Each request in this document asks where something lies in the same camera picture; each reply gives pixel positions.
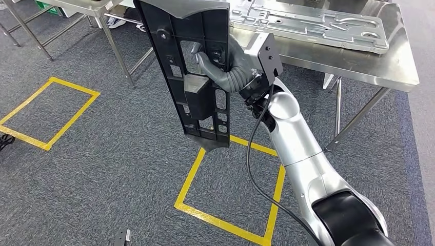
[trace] shoe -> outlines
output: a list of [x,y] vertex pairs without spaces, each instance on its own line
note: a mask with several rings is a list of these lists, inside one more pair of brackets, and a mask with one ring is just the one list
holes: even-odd
[[138,28],[139,30],[141,30],[141,31],[143,31],[143,32],[147,32],[147,30],[145,30],[144,25],[137,24],[137,25],[136,25],[136,28]]
[[119,26],[122,26],[122,25],[125,24],[125,23],[126,23],[125,20],[116,19],[116,18],[113,18],[113,17],[110,17],[110,18],[107,20],[107,26],[109,27],[109,29],[117,28],[117,27],[119,27]]

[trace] metal frame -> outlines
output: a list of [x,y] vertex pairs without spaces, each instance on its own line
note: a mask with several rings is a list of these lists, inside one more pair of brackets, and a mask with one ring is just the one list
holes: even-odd
[[22,27],[27,34],[33,39],[33,41],[36,43],[36,45],[38,46],[38,49],[42,50],[42,52],[45,54],[45,56],[47,57],[47,59],[49,60],[53,60],[53,58],[51,57],[51,55],[47,52],[47,50],[45,49],[45,46],[49,45],[51,42],[53,42],[56,38],[58,38],[59,36],[61,36],[62,34],[64,34],[66,31],[68,31],[69,29],[71,29],[73,26],[75,26],[77,23],[79,23],[81,20],[83,20],[86,15],[82,15],[81,17],[79,17],[77,20],[75,20],[73,23],[69,24],[67,27],[65,27],[64,29],[62,29],[60,32],[58,32],[57,34],[55,34],[54,36],[52,36],[51,38],[49,38],[48,40],[46,40],[45,42],[41,43],[37,37],[35,36],[35,34],[29,29],[29,27],[26,25],[26,23],[31,22],[32,20],[34,20],[35,18],[41,16],[43,13],[49,11],[52,8],[55,8],[58,12],[59,16],[62,16],[59,7],[50,5],[49,7],[41,10],[40,12],[32,15],[31,17],[23,20],[20,15],[18,14],[18,12],[14,9],[13,7],[13,2],[11,0],[4,0],[4,3],[6,4],[6,6],[8,7],[9,11],[11,12],[11,14],[15,17],[15,19],[18,21],[18,25],[12,27],[11,29],[7,30],[6,28],[4,28],[2,25],[0,25],[0,29],[3,31],[3,33],[10,37],[12,42],[14,43],[14,45],[16,46],[20,46],[19,43],[15,40],[15,38],[11,35],[11,32],[17,30],[18,28]]
[[[107,17],[112,17],[115,19],[120,19],[126,22],[130,22],[137,25],[143,25],[142,22],[135,20],[135,19],[129,19],[125,17],[120,17],[114,14],[105,13],[104,14]],[[106,33],[107,39],[109,40],[110,45],[112,46],[113,51],[115,52],[116,57],[118,58],[118,61],[120,62],[121,68],[124,71],[125,77],[129,80],[132,87],[134,87],[133,80],[131,78],[131,75],[136,71],[136,69],[145,61],[147,57],[154,51],[153,47],[151,47],[144,56],[142,56],[141,59],[129,70],[127,66],[124,63],[124,60],[122,58],[122,55],[119,52],[119,49],[117,48],[115,41],[113,40],[112,34],[110,32],[109,27],[106,24],[106,20],[104,19],[104,16],[101,16],[98,18],[98,21],[101,23],[101,26],[103,27],[104,32]]]
[[380,90],[367,102],[367,104],[355,115],[355,117],[340,131],[341,117],[341,94],[342,94],[342,77],[338,76],[332,84],[331,91],[337,93],[335,105],[335,136],[334,139],[326,146],[326,151],[333,151],[343,137],[358,124],[361,119],[381,101],[381,99],[391,90],[391,88],[381,87]]
[[[76,19],[73,23],[69,24],[68,26],[66,26],[64,29],[62,29],[60,32],[58,32],[57,34],[55,34],[54,36],[52,36],[51,38],[49,38],[48,40],[46,40],[45,42],[40,42],[36,36],[33,34],[33,32],[29,29],[29,27],[26,25],[26,23],[29,23],[30,21],[34,20],[35,18],[39,17],[40,15],[42,15],[43,13],[47,12],[48,10],[55,8],[57,10],[57,12],[59,13],[59,16],[62,16],[60,9],[58,6],[55,5],[50,5],[49,7],[41,10],[40,12],[32,15],[31,17],[23,20],[17,13],[17,11],[14,9],[13,7],[13,3],[11,2],[11,0],[4,0],[6,6],[8,7],[9,11],[11,12],[11,14],[15,17],[15,19],[18,21],[18,25],[12,27],[11,29],[6,29],[4,26],[2,26],[0,24],[0,30],[3,31],[3,33],[8,36],[14,45],[20,47],[19,43],[15,40],[15,38],[11,35],[11,32],[17,30],[18,28],[22,27],[27,34],[33,39],[33,41],[36,43],[37,47],[42,50],[42,52],[45,54],[45,56],[47,57],[47,59],[49,60],[53,60],[53,58],[51,57],[51,55],[47,52],[47,50],[45,49],[45,47],[47,45],[49,45],[51,42],[53,42],[56,38],[60,37],[62,34],[64,34],[66,31],[68,31],[69,29],[71,29],[73,26],[77,25],[80,21],[82,21],[83,19],[87,18],[88,22],[89,22],[89,26],[94,27],[92,19],[89,15],[83,14],[81,17],[79,17],[78,19]],[[130,23],[134,23],[137,25],[142,25],[142,22],[137,21],[137,20],[133,20],[133,19],[128,19],[128,18],[123,18],[120,16],[116,16],[116,15],[112,15],[112,14],[108,14],[105,13],[105,16],[108,17],[113,17],[113,18],[117,18],[117,19],[121,19]],[[118,59],[118,62],[121,65],[121,68],[124,71],[125,77],[128,79],[128,83],[130,84],[131,87],[134,88],[134,83],[133,80],[131,78],[131,75],[136,71],[136,69],[145,61],[145,59],[153,52],[153,48],[150,48],[145,55],[129,70],[127,69],[127,66],[124,63],[124,60],[122,58],[122,55],[118,49],[118,47],[116,46],[114,40],[113,40],[113,36],[110,32],[109,27],[107,26],[106,20],[104,19],[104,15],[101,16],[95,16],[95,18],[98,19],[98,22],[101,24],[102,29],[104,30],[104,33],[107,36],[107,39],[109,40],[110,46],[113,49],[113,52],[116,55],[116,58]]]

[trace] stainless steel table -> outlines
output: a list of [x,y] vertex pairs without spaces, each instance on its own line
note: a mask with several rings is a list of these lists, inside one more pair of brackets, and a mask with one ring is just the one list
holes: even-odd
[[[389,41],[389,50],[379,55],[369,52],[346,50],[331,46],[312,44],[284,37],[275,37],[276,45],[284,63],[337,75],[337,115],[336,136],[326,147],[333,150],[343,136],[372,109],[389,90],[411,91],[419,82],[416,65],[403,24],[402,14],[397,4],[374,0],[286,0],[289,4],[325,8],[334,11],[377,16],[384,25]],[[242,46],[246,46],[253,31],[232,28],[232,34]],[[378,93],[340,131],[341,77],[347,77],[369,84],[381,86]]]
[[[107,26],[106,20],[104,18],[104,15],[109,12],[111,8],[118,5],[123,0],[100,0],[100,1],[91,1],[91,0],[43,0],[44,3],[50,4],[52,6],[61,7],[65,9],[72,10],[74,12],[78,12],[83,14],[79,19],[77,19],[74,23],[70,24],[68,27],[60,31],[58,34],[56,34],[54,37],[50,38],[48,41],[44,43],[40,43],[38,39],[35,37],[35,35],[30,31],[30,29],[26,25],[27,20],[22,20],[17,12],[13,8],[13,3],[11,0],[4,0],[5,4],[8,6],[11,13],[14,15],[14,17],[17,19],[17,21],[20,23],[20,25],[25,29],[25,31],[32,37],[32,39],[36,42],[39,49],[41,49],[44,54],[47,56],[47,58],[51,59],[51,56],[48,54],[47,50],[44,48],[45,45],[52,42],[54,39],[58,38],[60,35],[62,35],[64,32],[66,32],[68,29],[70,29],[72,26],[77,24],[79,21],[83,20],[84,18],[88,17],[88,20],[90,21],[90,24],[92,25],[92,21],[90,19],[90,16],[95,17],[98,19],[99,24],[102,26],[104,32],[106,33],[107,39],[109,40],[110,45],[112,46],[113,51],[115,52],[116,57],[118,58],[118,61],[124,71],[125,77],[128,79],[128,82],[132,87],[134,87],[133,80],[131,79],[131,74],[139,67],[139,65],[152,53],[153,49],[149,49],[145,55],[136,63],[136,65],[133,66],[132,69],[127,69],[124,60],[122,58],[122,55],[119,52],[119,49],[117,48],[112,34],[110,32],[110,29]],[[14,44],[17,44],[16,40],[12,38],[9,32],[5,32],[5,28],[3,28],[0,25],[0,28],[3,30],[5,35],[11,37]]]

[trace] yellow tape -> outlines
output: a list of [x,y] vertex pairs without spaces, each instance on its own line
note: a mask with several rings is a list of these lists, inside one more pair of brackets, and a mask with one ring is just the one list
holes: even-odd
[[[281,193],[283,191],[285,178],[285,168],[280,165],[280,172],[278,173],[278,179],[276,181],[275,192],[273,193],[273,199],[277,202],[281,200]],[[278,207],[272,204],[270,207],[269,219],[267,220],[266,232],[264,233],[265,241],[272,242],[273,230],[275,229],[276,217],[278,216]]]
[[[235,136],[230,136],[230,140],[234,141],[238,144],[241,144],[241,145],[245,145],[245,146],[248,145],[248,141],[241,139],[241,138],[238,138],[238,137],[235,137]],[[273,149],[270,149],[268,147],[261,146],[261,145],[258,145],[256,143],[252,143],[251,146],[253,149],[268,153],[270,155],[277,156],[276,151]],[[270,208],[269,218],[268,218],[267,225],[266,225],[266,231],[264,233],[264,236],[262,237],[260,235],[254,234],[252,232],[248,232],[242,228],[239,228],[233,224],[230,224],[226,221],[223,221],[219,218],[216,218],[210,214],[204,213],[198,209],[192,208],[191,206],[183,203],[184,199],[186,198],[186,194],[187,194],[187,192],[192,184],[193,178],[195,177],[195,174],[198,171],[198,168],[201,164],[201,161],[204,158],[205,153],[206,153],[206,151],[203,148],[201,148],[200,151],[198,152],[198,156],[196,157],[196,159],[192,165],[192,168],[190,169],[189,174],[186,177],[186,180],[185,180],[185,182],[180,190],[180,193],[177,197],[177,200],[175,201],[174,207],[176,209],[183,211],[187,214],[190,214],[190,215],[192,215],[192,216],[194,216],[202,221],[205,221],[205,222],[210,223],[216,227],[219,227],[227,232],[230,232],[232,234],[235,234],[235,235],[238,235],[242,238],[245,238],[251,242],[254,242],[254,243],[257,243],[257,244],[263,245],[263,246],[270,246],[270,244],[272,242],[273,230],[274,230],[275,223],[276,223],[276,217],[278,215],[278,207],[273,205],[273,204]],[[273,195],[273,198],[277,201],[279,201],[281,198],[281,193],[282,193],[283,185],[284,185],[284,178],[285,178],[285,169],[283,166],[280,166],[280,171],[278,173],[278,178],[277,178],[276,186],[275,186],[275,192]]]
[[198,209],[194,209],[194,208],[192,208],[184,203],[178,205],[176,208],[187,213],[187,214],[190,214],[190,215],[192,215],[200,220],[203,220],[203,221],[208,222],[216,227],[224,229],[227,232],[231,232],[233,234],[238,235],[239,237],[245,238],[251,242],[255,242],[255,243],[258,243],[260,245],[263,245],[263,243],[264,243],[263,237],[261,237],[257,234],[254,234],[252,232],[248,232],[240,227],[236,227],[233,224],[225,222],[225,221],[218,219],[212,215],[206,214]]
[[27,135],[24,135],[23,133],[19,133],[17,131],[14,131],[12,129],[4,127],[2,125],[0,125],[0,132],[12,135],[12,136],[18,138],[19,140],[22,140],[24,142],[28,142],[31,145],[35,145],[36,147],[40,147],[41,149],[47,150],[46,143],[39,141],[37,139],[34,139],[33,137],[29,137]]
[[[244,139],[241,139],[239,137],[230,135],[230,140],[233,141],[233,142],[236,142],[238,144],[241,144],[241,145],[244,145],[244,146],[248,146],[248,141],[246,141]],[[270,149],[268,147],[264,147],[262,145],[258,145],[258,144],[254,143],[254,142],[251,144],[251,148],[253,148],[255,150],[258,150],[258,151],[261,151],[261,152],[264,152],[264,153],[267,153],[269,155],[278,156],[278,154],[276,153],[276,150]]]
[[201,161],[203,160],[205,155],[205,149],[201,148],[198,156],[195,159],[195,162],[190,168],[189,174],[187,175],[186,181],[184,181],[183,187],[178,195],[177,200],[175,201],[175,206],[178,206],[183,203],[184,198],[186,198],[187,191],[189,190],[190,185],[192,184],[192,180],[195,177],[198,168],[200,167]]
[[51,85],[53,81],[48,80],[41,88],[39,88],[33,95],[27,98],[23,103],[21,103],[16,109],[12,110],[8,115],[6,115],[2,120],[0,120],[0,125],[3,125],[7,120],[9,120],[12,116],[14,116],[18,111],[23,109],[27,104],[29,104],[32,100],[35,99],[36,96],[41,94],[49,85]]
[[[32,100],[35,99],[41,92],[43,92],[49,85],[51,85],[53,82],[61,84],[63,86],[67,86],[76,90],[79,90],[81,92],[87,93],[91,95],[91,98],[77,111],[77,113],[74,114],[74,116],[61,128],[60,131],[58,131],[55,136],[48,142],[42,142],[39,141],[33,137],[27,136],[23,133],[14,131],[12,129],[9,129],[7,127],[2,126],[4,122],[6,122],[8,119],[10,119],[12,116],[14,116],[18,111],[23,109],[27,104],[29,104]],[[42,148],[44,150],[50,150],[52,145],[66,132],[66,130],[80,117],[81,114],[91,105],[92,102],[95,101],[95,99],[100,95],[99,92],[89,90],[85,87],[58,79],[56,77],[50,77],[48,81],[39,88],[35,93],[33,93],[29,98],[27,98],[23,103],[21,103],[16,109],[12,110],[8,115],[6,115],[2,120],[0,120],[0,132],[4,132],[6,134],[12,135],[22,141],[25,141],[31,145],[37,146],[39,148]]]

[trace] rectangular cutout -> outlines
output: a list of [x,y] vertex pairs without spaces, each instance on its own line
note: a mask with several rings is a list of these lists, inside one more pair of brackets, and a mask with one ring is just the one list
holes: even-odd
[[185,113],[187,113],[187,114],[190,113],[189,106],[187,106],[187,105],[183,105],[183,109],[184,109],[184,112],[185,112]]
[[183,77],[179,66],[171,65],[171,70],[172,70],[172,75],[174,75],[174,77],[178,77],[178,78]]
[[227,127],[219,125],[219,131],[222,132],[222,133],[227,133]]
[[196,62],[195,54],[192,54],[192,49],[195,46],[200,46],[200,43],[194,41],[183,40],[180,42],[181,49],[183,50],[184,63],[186,64],[186,69],[189,73],[204,75],[201,71],[200,66]]
[[220,120],[222,120],[222,121],[227,121],[227,115],[226,114],[223,114],[223,113],[217,113],[218,115],[217,115],[217,118],[218,119],[220,119]]
[[227,109],[227,104],[226,104],[227,97],[225,91],[216,89],[215,93],[216,93],[216,107],[218,107],[219,109]]
[[200,127],[213,130],[213,118],[211,116],[206,118],[205,120],[198,120],[198,121],[200,123]]

